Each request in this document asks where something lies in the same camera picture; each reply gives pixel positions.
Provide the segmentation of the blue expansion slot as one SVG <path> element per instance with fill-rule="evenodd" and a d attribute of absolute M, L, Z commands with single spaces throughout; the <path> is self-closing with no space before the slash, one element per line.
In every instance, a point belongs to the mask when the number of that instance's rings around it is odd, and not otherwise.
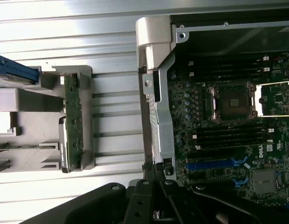
<path fill-rule="evenodd" d="M 229 168 L 229 167 L 239 167 L 240 164 L 245 163 L 248 157 L 244 157 L 243 160 L 224 160 L 224 161 L 205 161 L 205 162 L 193 162 L 187 163 L 186 169 L 194 171 L 200 169 L 212 169 L 212 168 Z"/>

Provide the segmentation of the green motherboard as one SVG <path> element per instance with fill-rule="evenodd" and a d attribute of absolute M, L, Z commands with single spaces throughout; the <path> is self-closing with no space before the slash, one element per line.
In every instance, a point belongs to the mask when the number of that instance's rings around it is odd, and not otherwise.
<path fill-rule="evenodd" d="M 169 106 L 172 117 L 175 166 L 177 179 L 185 186 L 195 184 L 211 184 L 242 197 L 254 203 L 272 207 L 278 211 L 289 212 L 289 117 L 256 117 L 243 123 L 215 123 L 208 119 L 210 116 L 210 103 L 207 102 L 207 88 L 215 84 L 251 82 L 256 86 L 261 84 L 289 81 L 289 52 L 275 52 L 271 54 L 259 53 L 252 55 L 270 56 L 267 65 L 234 65 L 234 66 L 203 66 L 193 67 L 200 62 L 228 62 L 228 61 L 253 61 L 253 60 L 192 60 L 192 57 L 177 59 L 167 73 Z M 270 75 L 257 78 L 193 78 L 189 77 L 191 68 L 204 67 L 270 67 Z M 256 71 L 220 71 L 223 72 L 256 72 Z M 195 145 L 217 144 L 246 144 L 246 143 L 215 143 L 200 144 L 192 139 L 197 134 L 197 128 L 216 126 L 267 126 L 267 131 L 224 131 L 205 133 L 244 133 L 268 132 L 270 136 L 259 137 L 212 137 L 199 139 L 272 139 L 273 144 L 248 147 L 221 148 L 213 150 L 195 150 Z M 245 163 L 239 167 L 212 168 L 200 170 L 186 169 L 187 163 L 205 161 L 243 160 Z M 273 169 L 275 171 L 275 186 L 273 193 L 256 194 L 253 190 L 252 172 L 260 169 Z"/>

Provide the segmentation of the black open PC case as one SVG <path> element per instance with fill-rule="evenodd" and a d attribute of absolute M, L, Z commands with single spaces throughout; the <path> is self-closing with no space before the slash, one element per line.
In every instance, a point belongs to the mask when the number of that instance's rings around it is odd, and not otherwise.
<path fill-rule="evenodd" d="M 149 16 L 139 19 L 136 27 L 153 160 L 164 165 L 167 177 L 179 181 L 168 70 L 177 59 L 188 57 L 289 52 L 289 8 Z"/>

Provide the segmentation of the black RAM slot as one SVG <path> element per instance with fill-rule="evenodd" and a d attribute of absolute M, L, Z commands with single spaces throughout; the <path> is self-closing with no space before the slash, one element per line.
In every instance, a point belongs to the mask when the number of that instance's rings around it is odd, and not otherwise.
<path fill-rule="evenodd" d="M 190 71 L 194 72 L 220 72 L 220 71 L 268 71 L 270 67 L 204 67 L 204 68 L 191 68 Z"/>
<path fill-rule="evenodd" d="M 266 139 L 266 138 L 256 138 L 256 139 L 197 139 L 197 143 L 200 144 L 215 144 L 215 143 L 267 143 L 267 142 L 273 142 L 272 139 Z"/>
<path fill-rule="evenodd" d="M 197 128 L 196 132 L 224 132 L 224 131 L 267 131 L 271 127 L 267 126 L 216 126 L 216 127 L 208 127 L 208 128 Z"/>
<path fill-rule="evenodd" d="M 192 57 L 192 60 L 253 60 L 253 61 L 266 61 L 270 56 L 266 55 L 231 55 L 231 56 L 197 56 Z"/>
<path fill-rule="evenodd" d="M 272 133 L 268 132 L 244 132 L 244 133 L 197 133 L 192 135 L 192 139 L 198 138 L 212 138 L 212 137 L 259 137 L 259 136 L 270 136 Z"/>
<path fill-rule="evenodd" d="M 270 145 L 273 142 L 264 142 L 264 143 L 246 143 L 246 144 L 217 144 L 217 145 L 195 145 L 195 150 L 213 150 L 213 149 L 221 149 L 221 148 L 233 148 L 233 147 L 248 147 L 248 146 L 258 146 L 258 145 Z"/>
<path fill-rule="evenodd" d="M 190 72 L 189 77 L 193 78 L 214 78 L 214 77 L 221 77 L 221 78 L 257 78 L 262 75 L 270 75 L 270 72 L 229 72 L 229 73 L 198 73 L 198 72 Z"/>
<path fill-rule="evenodd" d="M 200 62 L 194 63 L 193 67 L 203 66 L 234 66 L 234 65 L 267 65 L 270 61 L 228 61 L 228 62 Z"/>

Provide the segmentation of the grey chipset heatsink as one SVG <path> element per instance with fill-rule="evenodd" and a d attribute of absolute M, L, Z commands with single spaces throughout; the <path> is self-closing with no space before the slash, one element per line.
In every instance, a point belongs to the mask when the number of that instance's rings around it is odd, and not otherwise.
<path fill-rule="evenodd" d="M 256 194 L 273 193 L 276 189 L 275 171 L 260 169 L 252 172 L 253 190 Z"/>

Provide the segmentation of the CPU socket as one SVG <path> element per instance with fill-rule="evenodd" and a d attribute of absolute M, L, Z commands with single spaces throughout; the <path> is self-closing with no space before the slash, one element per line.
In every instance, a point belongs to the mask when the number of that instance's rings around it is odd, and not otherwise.
<path fill-rule="evenodd" d="M 207 88 L 212 122 L 243 123 L 258 115 L 255 106 L 256 85 L 251 82 L 215 84 Z"/>

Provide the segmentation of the grey parts rack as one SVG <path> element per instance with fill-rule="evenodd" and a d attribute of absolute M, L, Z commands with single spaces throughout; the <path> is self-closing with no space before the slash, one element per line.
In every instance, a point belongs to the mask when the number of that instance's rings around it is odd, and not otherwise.
<path fill-rule="evenodd" d="M 74 171 L 94 167 L 92 143 L 92 70 L 87 65 L 56 66 L 40 72 L 37 84 L 0 78 L 0 145 L 59 144 L 59 118 L 64 114 L 64 88 L 60 77 L 78 74 L 83 121 L 83 155 Z M 60 147 L 54 149 L 0 150 L 0 173 L 60 170 Z"/>

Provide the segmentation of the metal socket cover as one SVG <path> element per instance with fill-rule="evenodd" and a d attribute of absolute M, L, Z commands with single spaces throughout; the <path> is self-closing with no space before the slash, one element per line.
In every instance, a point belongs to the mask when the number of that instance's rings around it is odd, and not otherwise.
<path fill-rule="evenodd" d="M 255 108 L 258 117 L 289 117 L 289 81 L 258 85 Z"/>

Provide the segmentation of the hard disk in blue caddy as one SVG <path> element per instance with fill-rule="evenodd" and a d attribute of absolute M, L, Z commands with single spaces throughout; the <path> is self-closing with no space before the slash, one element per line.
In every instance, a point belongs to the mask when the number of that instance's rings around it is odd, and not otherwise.
<path fill-rule="evenodd" d="M 37 84 L 40 72 L 28 66 L 0 56 L 0 78 L 25 84 Z"/>

